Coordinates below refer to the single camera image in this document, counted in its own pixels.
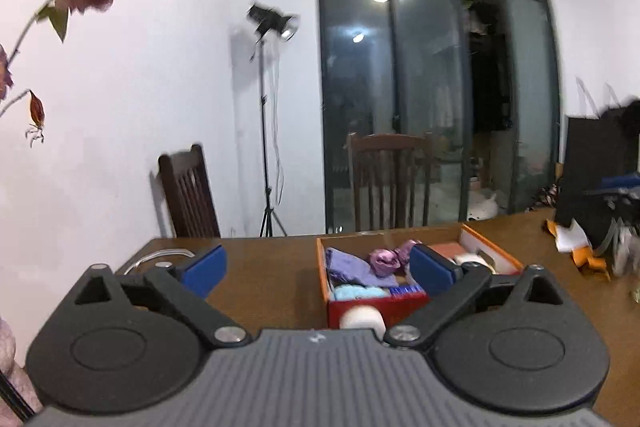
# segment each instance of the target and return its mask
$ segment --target metal screw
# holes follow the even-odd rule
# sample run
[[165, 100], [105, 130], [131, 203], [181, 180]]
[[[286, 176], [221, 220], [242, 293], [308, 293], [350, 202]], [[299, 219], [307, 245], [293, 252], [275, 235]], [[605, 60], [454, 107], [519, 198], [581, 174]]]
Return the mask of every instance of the metal screw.
[[224, 326], [213, 334], [217, 341], [225, 344], [235, 344], [244, 341], [246, 331], [238, 326]]
[[398, 342], [413, 342], [420, 338], [420, 330], [415, 326], [400, 324], [389, 330], [389, 336]]

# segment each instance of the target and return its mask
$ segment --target tape roll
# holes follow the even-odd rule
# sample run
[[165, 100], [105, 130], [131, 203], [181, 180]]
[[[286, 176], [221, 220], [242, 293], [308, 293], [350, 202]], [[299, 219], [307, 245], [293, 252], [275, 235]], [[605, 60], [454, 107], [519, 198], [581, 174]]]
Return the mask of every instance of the tape roll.
[[380, 312], [373, 306], [356, 306], [340, 317], [341, 330], [374, 330], [379, 340], [385, 336], [386, 326]]

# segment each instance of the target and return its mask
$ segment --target door frame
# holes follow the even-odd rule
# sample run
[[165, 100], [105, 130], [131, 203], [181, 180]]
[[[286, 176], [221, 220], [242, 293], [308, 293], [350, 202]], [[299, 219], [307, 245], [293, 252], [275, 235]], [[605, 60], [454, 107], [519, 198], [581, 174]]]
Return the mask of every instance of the door frame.
[[[561, 126], [561, 99], [560, 99], [560, 67], [559, 67], [559, 53], [558, 53], [558, 40], [556, 38], [556, 19], [551, 8], [550, 0], [537, 0], [540, 1], [545, 7], [546, 18], [548, 20], [549, 29], [549, 61], [550, 74], [552, 79], [551, 91], [552, 91], [552, 127], [554, 132], [552, 133], [552, 155], [550, 158], [548, 182], [552, 183], [555, 180], [556, 163], [559, 157], [559, 145], [560, 145], [560, 126]], [[506, 0], [502, 0], [504, 10], [507, 9]], [[460, 181], [460, 211], [458, 220], [466, 221], [466, 212], [468, 207], [468, 189], [471, 174], [471, 149], [473, 144], [473, 81], [471, 77], [471, 64], [468, 52], [468, 41], [464, 38], [464, 23], [463, 23], [463, 6], [462, 0], [452, 0], [453, 6], [456, 9], [458, 16], [458, 29], [460, 33], [460, 54], [461, 54], [461, 71], [462, 71], [462, 102], [463, 102], [463, 164], [462, 164], [462, 178]], [[402, 78], [402, 60], [401, 51], [398, 47], [398, 35], [396, 31], [396, 0], [390, 0], [388, 4], [388, 14], [390, 21], [391, 32], [391, 45], [392, 45], [392, 66], [394, 72], [394, 121], [393, 129], [396, 132], [400, 131], [400, 118], [401, 118], [401, 81]], [[322, 100], [322, 144], [323, 144], [323, 156], [324, 156], [324, 201], [325, 201], [325, 230], [327, 232], [334, 229], [334, 208], [333, 208], [333, 193], [327, 183], [328, 176], [330, 176], [331, 170], [331, 158], [327, 153], [329, 150], [326, 143], [326, 134], [324, 129], [326, 126], [326, 108], [324, 105], [324, 90], [327, 88], [327, 71], [326, 71], [326, 29], [324, 27], [324, 2], [318, 0], [318, 21], [319, 21], [319, 45], [320, 45], [320, 60], [321, 60], [321, 100]], [[515, 82], [513, 78], [514, 64], [513, 64], [513, 51], [511, 46], [511, 28], [510, 24], [506, 25], [507, 31], [507, 46], [510, 54], [510, 68], [511, 68], [511, 100], [512, 100], [512, 119], [514, 126], [514, 157], [513, 157], [513, 174], [511, 179], [511, 193], [509, 196], [508, 213], [513, 213], [514, 207], [514, 184], [517, 181], [519, 174], [517, 153], [518, 153], [518, 105], [517, 105], [517, 93], [515, 92]]]

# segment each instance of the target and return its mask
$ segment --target sliding glass door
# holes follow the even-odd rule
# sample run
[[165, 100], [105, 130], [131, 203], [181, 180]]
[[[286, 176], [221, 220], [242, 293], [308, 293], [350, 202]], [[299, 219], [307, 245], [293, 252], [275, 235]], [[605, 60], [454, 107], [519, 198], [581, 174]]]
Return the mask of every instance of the sliding glass door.
[[532, 204], [553, 179], [558, 151], [558, 67], [545, 0], [506, 0], [516, 101], [511, 212]]
[[[460, 0], [395, 0], [393, 8], [400, 132], [432, 134], [429, 224], [456, 221], [461, 211], [465, 124]], [[416, 203], [422, 209], [422, 202]]]
[[320, 0], [325, 200], [328, 223], [330, 218], [337, 232], [354, 230], [347, 135], [394, 131], [397, 110], [387, 4]]

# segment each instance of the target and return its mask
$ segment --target rose leaf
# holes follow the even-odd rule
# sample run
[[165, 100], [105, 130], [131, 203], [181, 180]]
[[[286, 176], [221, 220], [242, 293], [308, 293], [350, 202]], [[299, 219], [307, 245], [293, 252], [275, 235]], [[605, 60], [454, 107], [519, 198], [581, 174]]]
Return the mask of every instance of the rose leaf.
[[64, 42], [66, 37], [66, 28], [69, 21], [69, 10], [59, 10], [54, 6], [44, 7], [36, 15], [36, 21], [42, 22], [45, 19], [49, 19], [53, 29], [55, 29], [56, 33], [60, 37], [60, 41]]

